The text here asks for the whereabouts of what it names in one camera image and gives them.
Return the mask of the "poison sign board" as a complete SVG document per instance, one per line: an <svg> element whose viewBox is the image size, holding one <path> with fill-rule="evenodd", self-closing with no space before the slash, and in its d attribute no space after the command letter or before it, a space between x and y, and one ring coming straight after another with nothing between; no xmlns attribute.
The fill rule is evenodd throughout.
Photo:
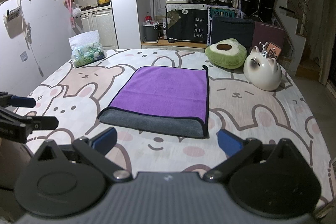
<svg viewBox="0 0 336 224"><path fill-rule="evenodd" d="M227 6L208 6L209 20L213 20L214 17L226 17L235 18L236 10Z"/></svg>

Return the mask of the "cartoon bear tablecloth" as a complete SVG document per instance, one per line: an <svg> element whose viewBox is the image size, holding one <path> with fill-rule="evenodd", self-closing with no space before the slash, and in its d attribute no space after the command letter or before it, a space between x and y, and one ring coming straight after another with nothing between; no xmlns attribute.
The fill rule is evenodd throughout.
<svg viewBox="0 0 336 224"><path fill-rule="evenodd" d="M132 174L204 174L236 148L224 131L264 144L288 138L319 179L318 205L335 197L326 143L286 71L276 90L264 91L242 71L214 66L204 53L109 50L106 58L83 67L65 63L30 96L35 107L21 107L19 115L59 121L54 130L29 135L32 152L47 139L69 144L113 126L117 143L107 157Z"/></svg>

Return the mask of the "maroon chair back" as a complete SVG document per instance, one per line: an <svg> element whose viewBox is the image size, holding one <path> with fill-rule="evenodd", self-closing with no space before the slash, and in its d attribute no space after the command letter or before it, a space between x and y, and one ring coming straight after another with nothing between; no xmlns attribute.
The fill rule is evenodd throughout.
<svg viewBox="0 0 336 224"><path fill-rule="evenodd" d="M259 50L262 50L260 42L269 42L277 46L278 48L283 47L285 40L285 30L279 26L266 24L262 22L255 22L255 30L252 39L252 48L258 46Z"/></svg>

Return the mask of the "floral tissue pack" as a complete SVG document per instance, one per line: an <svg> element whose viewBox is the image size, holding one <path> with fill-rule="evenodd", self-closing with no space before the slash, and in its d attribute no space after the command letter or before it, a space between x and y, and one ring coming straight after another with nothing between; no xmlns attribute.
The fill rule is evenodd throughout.
<svg viewBox="0 0 336 224"><path fill-rule="evenodd" d="M68 39L72 54L71 61L75 68L99 61L105 58L104 49L100 43L97 30L84 32Z"/></svg>

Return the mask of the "white ceramic cat figure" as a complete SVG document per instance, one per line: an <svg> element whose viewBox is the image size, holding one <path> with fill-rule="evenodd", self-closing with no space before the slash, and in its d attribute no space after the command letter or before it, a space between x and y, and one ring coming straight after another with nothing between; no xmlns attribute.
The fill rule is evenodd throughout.
<svg viewBox="0 0 336 224"><path fill-rule="evenodd" d="M254 46L247 56L244 76L249 82L261 90L274 91L281 83L282 70L274 58L266 58L257 46Z"/></svg>

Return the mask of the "black have a nice day cloth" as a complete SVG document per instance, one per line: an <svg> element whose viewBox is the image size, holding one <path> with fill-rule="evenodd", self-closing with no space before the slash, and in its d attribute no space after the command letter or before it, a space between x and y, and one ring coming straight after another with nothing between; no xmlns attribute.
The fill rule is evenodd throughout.
<svg viewBox="0 0 336 224"><path fill-rule="evenodd" d="M208 11L181 9L167 11L167 38L195 43L207 42Z"/></svg>

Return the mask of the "purple and grey towel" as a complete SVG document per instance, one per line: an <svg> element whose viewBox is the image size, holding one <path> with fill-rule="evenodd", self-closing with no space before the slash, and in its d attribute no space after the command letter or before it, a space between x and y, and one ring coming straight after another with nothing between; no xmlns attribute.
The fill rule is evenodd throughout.
<svg viewBox="0 0 336 224"><path fill-rule="evenodd" d="M144 66L97 116L101 123L183 138L209 138L209 69Z"/></svg>

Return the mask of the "wooden low cabinet with drawers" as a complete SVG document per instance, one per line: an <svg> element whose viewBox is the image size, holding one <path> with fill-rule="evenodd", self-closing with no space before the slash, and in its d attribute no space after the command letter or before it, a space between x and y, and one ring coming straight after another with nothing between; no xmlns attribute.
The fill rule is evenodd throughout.
<svg viewBox="0 0 336 224"><path fill-rule="evenodd" d="M161 39L158 40L157 42L142 42L141 48L146 50L205 52L207 44L192 43L192 42L169 43L168 40Z"/></svg>

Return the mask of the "white kitchen cabinet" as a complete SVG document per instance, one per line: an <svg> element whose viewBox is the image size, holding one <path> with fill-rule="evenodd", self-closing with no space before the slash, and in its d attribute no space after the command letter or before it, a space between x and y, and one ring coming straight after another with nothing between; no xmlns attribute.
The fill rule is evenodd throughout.
<svg viewBox="0 0 336 224"><path fill-rule="evenodd" d="M98 31L100 43L105 49L118 49L111 5L83 11L80 19L81 32Z"/></svg>

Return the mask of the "grey trash bin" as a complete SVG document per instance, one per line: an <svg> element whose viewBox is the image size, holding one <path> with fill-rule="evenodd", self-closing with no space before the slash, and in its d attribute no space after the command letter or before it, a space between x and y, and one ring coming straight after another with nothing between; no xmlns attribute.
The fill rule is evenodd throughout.
<svg viewBox="0 0 336 224"><path fill-rule="evenodd" d="M145 31L145 41L154 42L159 39L161 27L158 21L146 21L143 23L143 28Z"/></svg>

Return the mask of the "green avocado plush pillow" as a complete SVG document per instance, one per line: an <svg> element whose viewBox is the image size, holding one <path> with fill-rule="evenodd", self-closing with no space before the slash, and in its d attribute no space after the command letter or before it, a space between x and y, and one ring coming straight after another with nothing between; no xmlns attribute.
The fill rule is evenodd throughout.
<svg viewBox="0 0 336 224"><path fill-rule="evenodd" d="M246 48L234 38L211 44L205 54L211 63L224 69L237 69L247 58Z"/></svg>

